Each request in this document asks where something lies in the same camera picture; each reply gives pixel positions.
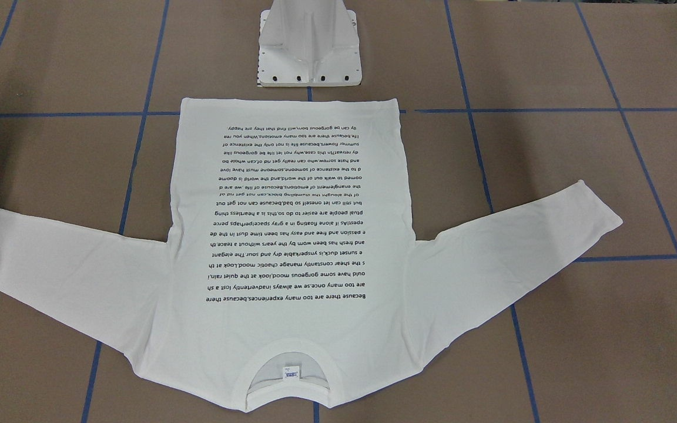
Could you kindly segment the white long-sleeve printed shirt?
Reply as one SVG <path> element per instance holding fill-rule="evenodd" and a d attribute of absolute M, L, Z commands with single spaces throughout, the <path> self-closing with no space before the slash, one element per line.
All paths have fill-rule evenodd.
<path fill-rule="evenodd" d="M 0 291 L 250 412 L 421 372 L 622 220 L 580 180 L 417 241 L 395 100 L 181 102 L 164 243 L 0 209 Z"/>

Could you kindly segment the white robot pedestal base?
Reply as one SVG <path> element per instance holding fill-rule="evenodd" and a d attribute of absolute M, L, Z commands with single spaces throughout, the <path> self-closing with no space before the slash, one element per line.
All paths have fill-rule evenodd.
<path fill-rule="evenodd" d="M 354 11 L 342 1 L 275 1 L 260 14 L 257 84 L 357 86 L 362 80 Z"/>

